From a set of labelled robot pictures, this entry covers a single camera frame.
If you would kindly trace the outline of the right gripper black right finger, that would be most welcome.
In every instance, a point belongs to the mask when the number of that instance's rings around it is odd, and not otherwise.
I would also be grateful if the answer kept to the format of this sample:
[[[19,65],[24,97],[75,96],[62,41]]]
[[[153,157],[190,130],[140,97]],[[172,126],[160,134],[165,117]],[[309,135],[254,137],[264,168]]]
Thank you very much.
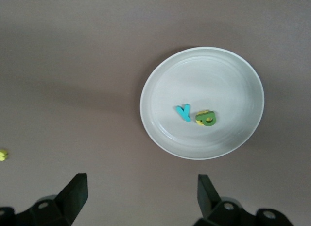
[[[193,226],[294,226],[275,209],[259,209],[253,215],[235,199],[221,198],[208,175],[198,175],[197,200],[202,218]]]

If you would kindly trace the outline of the brown table cover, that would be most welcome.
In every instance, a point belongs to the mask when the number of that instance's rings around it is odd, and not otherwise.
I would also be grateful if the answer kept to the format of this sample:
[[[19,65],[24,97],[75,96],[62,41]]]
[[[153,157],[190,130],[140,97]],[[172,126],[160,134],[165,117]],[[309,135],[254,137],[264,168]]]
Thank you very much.
[[[239,149],[186,160],[159,148],[140,94],[167,57],[230,50],[265,92]],[[197,176],[251,213],[311,226],[311,0],[0,0],[0,206],[24,211],[88,175],[73,226],[191,226]]]

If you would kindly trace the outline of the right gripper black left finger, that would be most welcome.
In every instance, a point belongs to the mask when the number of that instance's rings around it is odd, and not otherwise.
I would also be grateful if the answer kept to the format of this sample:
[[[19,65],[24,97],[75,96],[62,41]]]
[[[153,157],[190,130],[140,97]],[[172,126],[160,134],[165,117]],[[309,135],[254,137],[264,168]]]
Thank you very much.
[[[78,173],[58,195],[39,199],[16,214],[0,207],[0,226],[72,226],[87,201],[87,174]]]

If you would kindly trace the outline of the green letter p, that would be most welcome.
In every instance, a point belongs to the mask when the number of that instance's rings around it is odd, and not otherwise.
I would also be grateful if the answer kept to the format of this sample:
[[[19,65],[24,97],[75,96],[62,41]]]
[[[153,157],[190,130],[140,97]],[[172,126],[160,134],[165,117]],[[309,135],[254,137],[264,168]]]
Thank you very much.
[[[201,120],[204,124],[203,126],[213,126],[217,119],[214,111],[209,111],[208,113],[200,114],[195,116],[196,119]]]

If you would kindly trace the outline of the yellow letter a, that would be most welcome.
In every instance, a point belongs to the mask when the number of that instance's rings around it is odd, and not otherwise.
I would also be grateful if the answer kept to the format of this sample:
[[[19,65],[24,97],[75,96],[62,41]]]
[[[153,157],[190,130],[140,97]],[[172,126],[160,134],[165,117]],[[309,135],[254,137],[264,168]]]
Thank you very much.
[[[197,112],[196,116],[198,116],[200,114],[208,113],[208,112],[209,112],[208,110],[199,111],[199,112]],[[195,118],[195,121],[198,125],[202,125],[202,126],[204,125],[201,120],[198,120]]]

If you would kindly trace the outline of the teal letter y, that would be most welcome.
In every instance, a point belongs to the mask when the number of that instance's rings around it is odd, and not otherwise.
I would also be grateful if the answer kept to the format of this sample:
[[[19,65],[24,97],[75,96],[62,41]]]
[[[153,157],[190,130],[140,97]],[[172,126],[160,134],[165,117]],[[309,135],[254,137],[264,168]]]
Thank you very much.
[[[186,122],[191,121],[189,104],[184,104],[183,106],[177,105],[175,107],[175,110],[184,121]]]

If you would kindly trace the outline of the beige plate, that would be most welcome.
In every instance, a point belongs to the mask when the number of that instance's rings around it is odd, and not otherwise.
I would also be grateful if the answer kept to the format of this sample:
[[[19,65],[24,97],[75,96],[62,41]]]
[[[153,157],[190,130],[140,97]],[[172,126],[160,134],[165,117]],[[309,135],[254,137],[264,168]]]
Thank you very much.
[[[176,112],[190,105],[190,122]],[[214,111],[213,126],[198,125],[197,112]],[[254,68],[237,54],[215,47],[178,52],[148,77],[140,98],[140,117],[164,151],[185,159],[226,155],[254,133],[264,110],[264,90]]]

